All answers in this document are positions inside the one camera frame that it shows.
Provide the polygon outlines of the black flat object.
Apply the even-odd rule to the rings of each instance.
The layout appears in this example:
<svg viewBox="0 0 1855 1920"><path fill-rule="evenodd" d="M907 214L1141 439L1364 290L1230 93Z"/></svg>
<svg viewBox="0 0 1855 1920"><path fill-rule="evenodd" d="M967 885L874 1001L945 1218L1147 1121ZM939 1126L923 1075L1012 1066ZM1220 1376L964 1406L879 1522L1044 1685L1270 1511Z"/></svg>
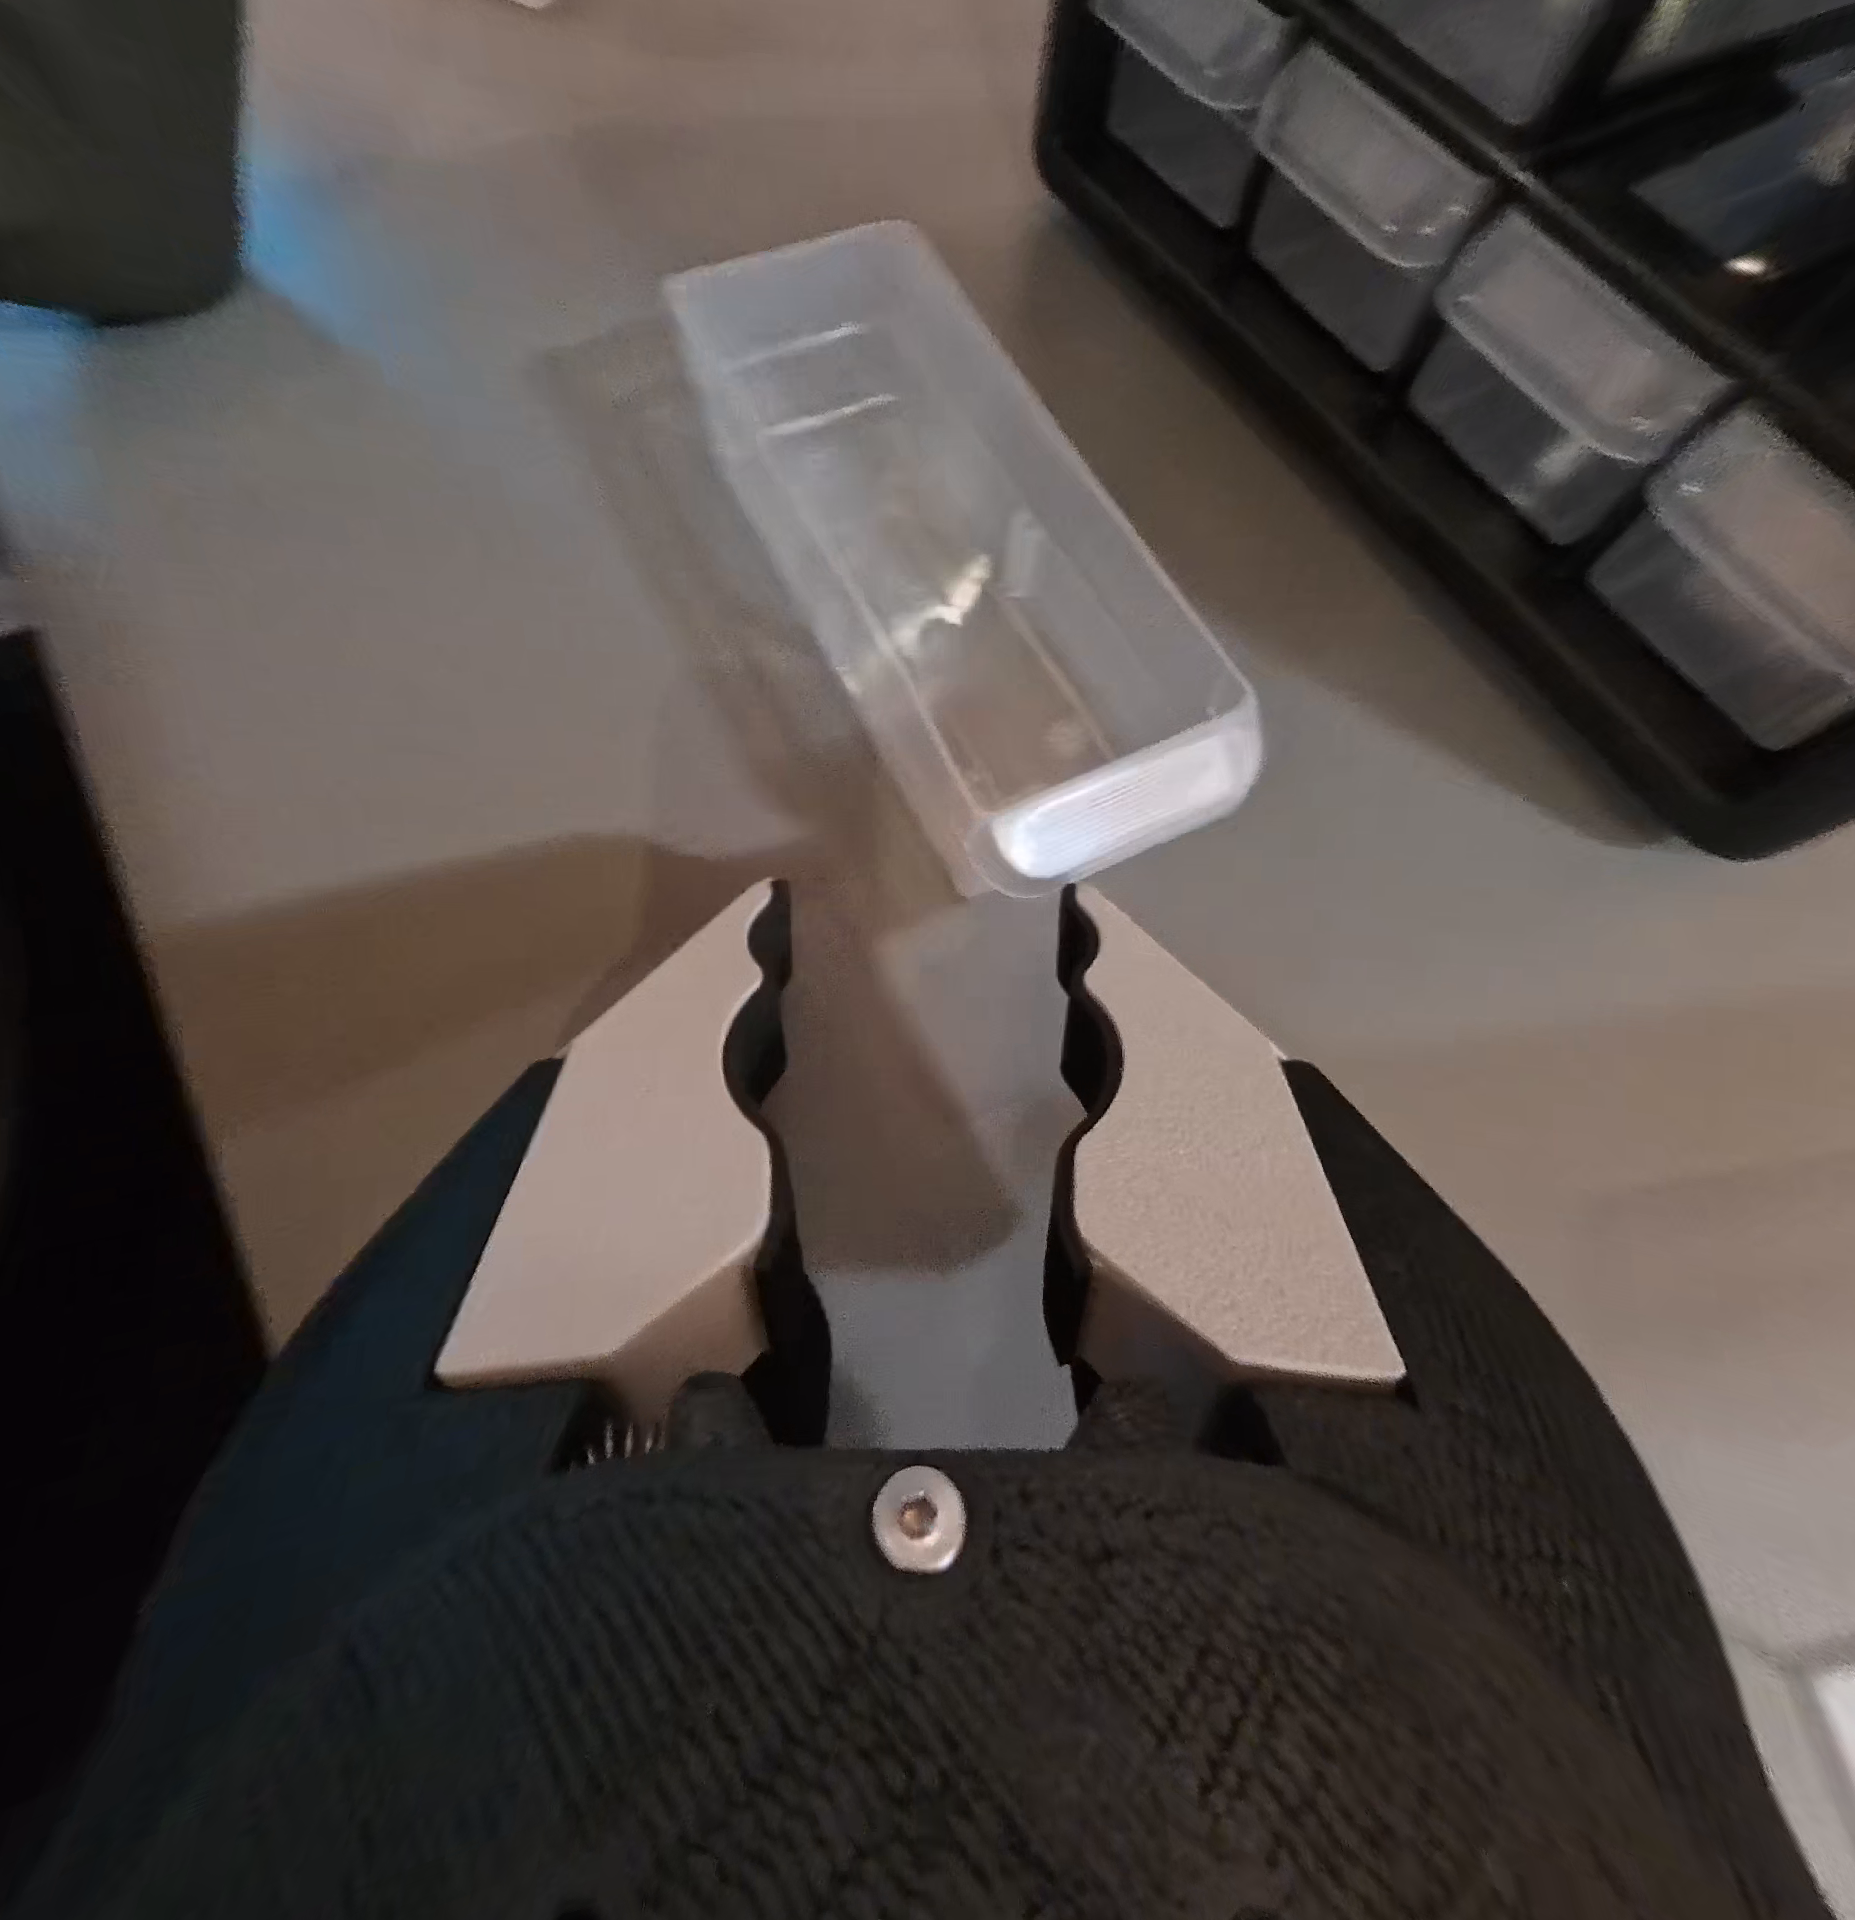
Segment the black flat object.
<svg viewBox="0 0 1855 1920"><path fill-rule="evenodd" d="M265 1336L40 638L0 636L0 1908Z"/></svg>

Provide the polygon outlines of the clear plastic drawer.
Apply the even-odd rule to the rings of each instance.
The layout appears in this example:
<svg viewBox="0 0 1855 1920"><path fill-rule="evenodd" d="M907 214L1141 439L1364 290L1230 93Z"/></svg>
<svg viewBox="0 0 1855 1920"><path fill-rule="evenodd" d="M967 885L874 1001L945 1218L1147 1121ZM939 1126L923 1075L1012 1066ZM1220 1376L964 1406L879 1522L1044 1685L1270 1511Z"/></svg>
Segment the clear plastic drawer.
<svg viewBox="0 0 1855 1920"><path fill-rule="evenodd" d="M967 897L1226 820L1258 696L925 234L662 283L707 449Z"/></svg>

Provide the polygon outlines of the dark grey object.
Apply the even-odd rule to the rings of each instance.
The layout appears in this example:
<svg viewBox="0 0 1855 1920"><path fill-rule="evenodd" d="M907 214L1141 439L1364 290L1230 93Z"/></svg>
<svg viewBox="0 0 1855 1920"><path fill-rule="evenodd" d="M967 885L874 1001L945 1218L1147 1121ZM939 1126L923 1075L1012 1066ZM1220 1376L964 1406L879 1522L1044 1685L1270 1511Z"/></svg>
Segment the dark grey object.
<svg viewBox="0 0 1855 1920"><path fill-rule="evenodd" d="M92 323L242 279L242 1L0 1L0 302Z"/></svg>

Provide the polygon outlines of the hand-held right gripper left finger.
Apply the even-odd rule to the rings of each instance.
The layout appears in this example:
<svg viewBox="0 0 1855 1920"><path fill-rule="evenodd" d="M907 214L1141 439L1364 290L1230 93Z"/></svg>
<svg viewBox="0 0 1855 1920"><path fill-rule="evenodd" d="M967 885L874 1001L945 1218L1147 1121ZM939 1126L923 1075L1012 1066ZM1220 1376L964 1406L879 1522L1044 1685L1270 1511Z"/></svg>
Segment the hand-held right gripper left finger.
<svg viewBox="0 0 1855 1920"><path fill-rule="evenodd" d="M444 1387L587 1382L660 1430L701 1373L739 1378L786 1446L829 1425L833 1344L787 1149L794 897L759 881L564 1047L436 1357Z"/></svg>

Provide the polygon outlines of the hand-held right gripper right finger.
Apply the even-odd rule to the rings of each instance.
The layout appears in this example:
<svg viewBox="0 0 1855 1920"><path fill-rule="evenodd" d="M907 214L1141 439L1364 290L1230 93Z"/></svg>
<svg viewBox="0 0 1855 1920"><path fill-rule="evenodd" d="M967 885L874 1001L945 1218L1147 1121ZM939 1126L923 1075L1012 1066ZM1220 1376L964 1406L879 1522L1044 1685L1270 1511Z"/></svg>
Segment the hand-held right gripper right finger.
<svg viewBox="0 0 1855 1920"><path fill-rule="evenodd" d="M1290 1058L1093 885L1059 901L1059 1146L1044 1330L1072 1444L1278 1448L1276 1406L1389 1417L1392 1331Z"/></svg>

